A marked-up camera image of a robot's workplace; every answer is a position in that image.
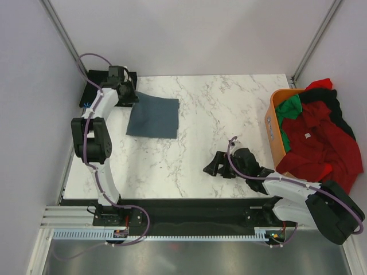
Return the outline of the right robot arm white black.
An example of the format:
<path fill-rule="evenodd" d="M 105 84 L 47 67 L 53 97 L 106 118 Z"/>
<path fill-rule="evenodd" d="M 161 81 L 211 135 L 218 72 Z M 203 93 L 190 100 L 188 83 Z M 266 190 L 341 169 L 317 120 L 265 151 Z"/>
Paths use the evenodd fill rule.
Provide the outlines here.
<path fill-rule="evenodd" d="M 266 226 L 306 225 L 336 245 L 364 232 L 364 212 L 332 180 L 314 183 L 283 176 L 261 166 L 248 148 L 234 144 L 227 152 L 217 151 L 202 170 L 212 177 L 244 179 L 252 191 L 267 195 L 268 202 L 255 212 Z"/>

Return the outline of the blue-grey t shirt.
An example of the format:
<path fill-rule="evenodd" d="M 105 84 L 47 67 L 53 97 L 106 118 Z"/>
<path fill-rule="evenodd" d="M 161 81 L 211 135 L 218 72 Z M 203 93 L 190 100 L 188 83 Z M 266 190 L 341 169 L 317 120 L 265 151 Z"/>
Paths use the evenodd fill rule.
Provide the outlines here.
<path fill-rule="evenodd" d="M 128 136 L 176 139 L 179 127 L 179 100 L 137 93 L 139 102 L 130 113 Z"/>

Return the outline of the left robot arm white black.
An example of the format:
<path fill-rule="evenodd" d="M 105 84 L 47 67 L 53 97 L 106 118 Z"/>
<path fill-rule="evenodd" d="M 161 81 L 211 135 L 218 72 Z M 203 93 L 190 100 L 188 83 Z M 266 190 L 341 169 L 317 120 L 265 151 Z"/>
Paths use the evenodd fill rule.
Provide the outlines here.
<path fill-rule="evenodd" d="M 109 66 L 105 81 L 97 84 L 97 94 L 80 118 L 71 121 L 75 155 L 88 167 L 97 189 L 94 226 L 128 226 L 130 207 L 118 205 L 120 193 L 114 183 L 110 157 L 112 141 L 107 119 L 117 106 L 131 107 L 139 101 L 127 68 Z"/>

